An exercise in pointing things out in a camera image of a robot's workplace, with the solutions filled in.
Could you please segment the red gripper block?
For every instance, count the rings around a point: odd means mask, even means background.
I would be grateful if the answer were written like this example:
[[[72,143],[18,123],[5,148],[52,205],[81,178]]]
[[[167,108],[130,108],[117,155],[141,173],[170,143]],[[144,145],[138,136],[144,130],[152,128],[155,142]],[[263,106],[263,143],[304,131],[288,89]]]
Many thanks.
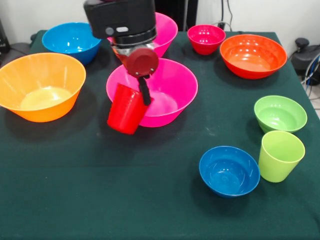
[[[152,102],[150,91],[143,76],[152,75],[159,65],[158,55],[150,48],[135,49],[126,60],[127,72],[138,78],[139,91],[142,94],[143,103],[149,106]]]

